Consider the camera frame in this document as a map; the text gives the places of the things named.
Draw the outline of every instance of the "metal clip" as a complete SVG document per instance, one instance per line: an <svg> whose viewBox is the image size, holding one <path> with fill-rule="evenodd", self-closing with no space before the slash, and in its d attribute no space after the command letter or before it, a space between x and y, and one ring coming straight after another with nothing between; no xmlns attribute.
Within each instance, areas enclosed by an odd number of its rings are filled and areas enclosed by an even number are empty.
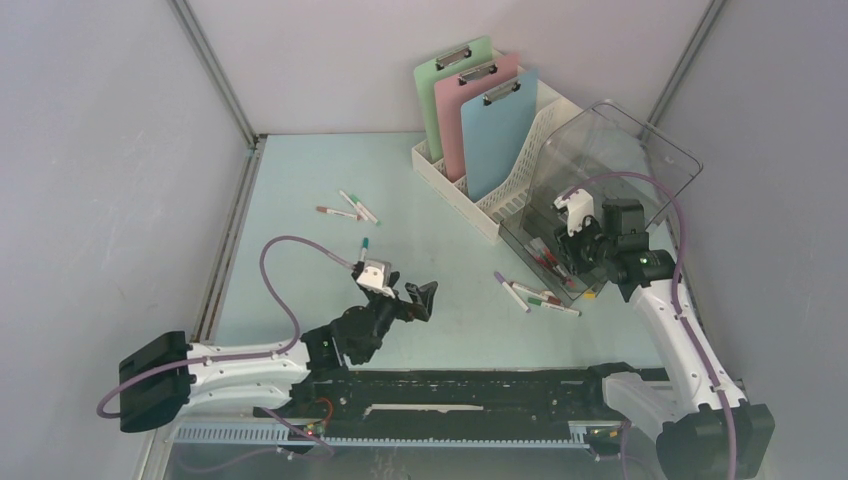
<svg viewBox="0 0 848 480"><path fill-rule="evenodd" d="M493 102L497 102L498 100L506 97L510 93L517 92L519 89L521 89L521 82L518 80L511 83L506 83L504 85L501 85L500 87L495 87L483 94L483 105L489 106Z"/></svg>
<svg viewBox="0 0 848 480"><path fill-rule="evenodd" d="M436 70L444 70L463 58L471 57L471 47L468 45L452 50L436 59Z"/></svg>
<svg viewBox="0 0 848 480"><path fill-rule="evenodd" d="M498 73L498 65L495 63L495 60L492 60L489 63L484 63L479 67L472 68L470 70L466 70L459 74L459 84L465 85L468 82L473 82L474 80L479 80L486 75L494 75Z"/></svg>

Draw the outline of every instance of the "marker in basket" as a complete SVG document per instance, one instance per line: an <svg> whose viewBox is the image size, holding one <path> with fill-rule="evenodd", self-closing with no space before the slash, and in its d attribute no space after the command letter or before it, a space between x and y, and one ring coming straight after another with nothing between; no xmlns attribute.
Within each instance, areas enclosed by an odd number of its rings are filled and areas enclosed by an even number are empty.
<svg viewBox="0 0 848 480"><path fill-rule="evenodd" d="M515 300L515 302L521 306L521 309L524 310L525 313L530 313L530 307L528 307L527 304L524 303L524 300L522 300L521 297L519 297L518 294L515 293L515 290L513 290L512 287L509 286L509 284L506 282L506 279L503 278L503 275L501 275L500 272L495 272L495 278L498 280L498 282L501 283L501 285L503 285L504 289L509 292L509 296L511 296L512 299Z"/></svg>
<svg viewBox="0 0 848 480"><path fill-rule="evenodd" d="M539 300L549 302L549 303L553 303L554 305L562 304L560 299L558 299L554 296L553 292L551 292L551 293L540 292L539 290L536 290L534 288L530 288L526 285L522 285L522 284L517 283L517 282L509 282L509 286L511 286L513 290L518 290L519 292L526 293L527 295L529 295L533 298L538 298Z"/></svg>
<svg viewBox="0 0 848 480"><path fill-rule="evenodd" d="M368 254L368 237L362 239L362 250L359 251L359 261L365 261L365 255Z"/></svg>
<svg viewBox="0 0 848 480"><path fill-rule="evenodd" d="M559 312L565 312L565 313L570 313L572 315L577 315L578 317L580 316L580 310L575 310L573 308L564 307L562 305L556 305L556 304L551 303L551 302L545 302L545 301L539 300L538 298L530 298L527 301L530 302L531 305L538 305L540 307L548 308L550 310L557 310Z"/></svg>
<svg viewBox="0 0 848 480"><path fill-rule="evenodd" d="M360 215L357 215L355 213L343 212L341 210L336 210L335 208L315 207L315 210L318 210L321 213L328 213L330 215L336 215L336 216L339 216L339 217L352 218L356 221L362 220L362 217Z"/></svg>
<svg viewBox="0 0 848 480"><path fill-rule="evenodd" d="M371 213L371 210L368 210L367 208L365 208L365 205L363 205L362 202L360 202L359 199L356 198L356 195L351 195L350 199L353 200L353 203L354 203L354 205L356 205L358 210L362 210L362 213L365 214L365 217L368 220L371 220L372 222L374 222L374 224L376 224L378 227L380 226L380 224L382 222L380 222L380 220L378 220L377 217L374 216L373 213Z"/></svg>

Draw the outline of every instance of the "light blue tabletop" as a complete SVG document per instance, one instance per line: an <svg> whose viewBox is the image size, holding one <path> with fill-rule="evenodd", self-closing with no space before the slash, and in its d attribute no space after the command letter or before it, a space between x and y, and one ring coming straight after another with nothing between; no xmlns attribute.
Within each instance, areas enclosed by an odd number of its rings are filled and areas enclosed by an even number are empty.
<svg viewBox="0 0 848 480"><path fill-rule="evenodd" d="M503 242L490 245L412 170L421 133L278 135L268 138L250 201L215 343L290 338L293 328L265 289L259 254L272 237L298 235L356 261L362 238L371 258L389 261L404 282L439 282L429 323L396 321L368 369L532 369L625 361L660 366L645 327L615 285L581 299L580 317L519 309L495 280L541 287ZM350 210L338 190L357 195L381 221L315 211ZM668 248L664 228L652 248ZM349 272L319 252L283 242L268 253L268 275L303 331L325 325L365 296Z"/></svg>

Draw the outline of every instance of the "white wall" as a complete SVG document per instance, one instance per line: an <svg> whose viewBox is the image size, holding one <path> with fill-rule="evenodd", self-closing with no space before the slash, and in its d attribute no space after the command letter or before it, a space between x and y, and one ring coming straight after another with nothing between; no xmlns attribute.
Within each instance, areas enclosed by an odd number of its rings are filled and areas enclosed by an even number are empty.
<svg viewBox="0 0 848 480"><path fill-rule="evenodd" d="M779 478L846 478L848 51L840 0L730 2L661 127L699 153L688 265Z"/></svg>
<svg viewBox="0 0 848 480"><path fill-rule="evenodd" d="M256 131L420 131L415 66L489 34L581 106L646 118L708 0L191 2Z"/></svg>
<svg viewBox="0 0 848 480"><path fill-rule="evenodd" d="M193 325L246 147L164 0L2 2L0 51L0 478L129 478L95 405Z"/></svg>

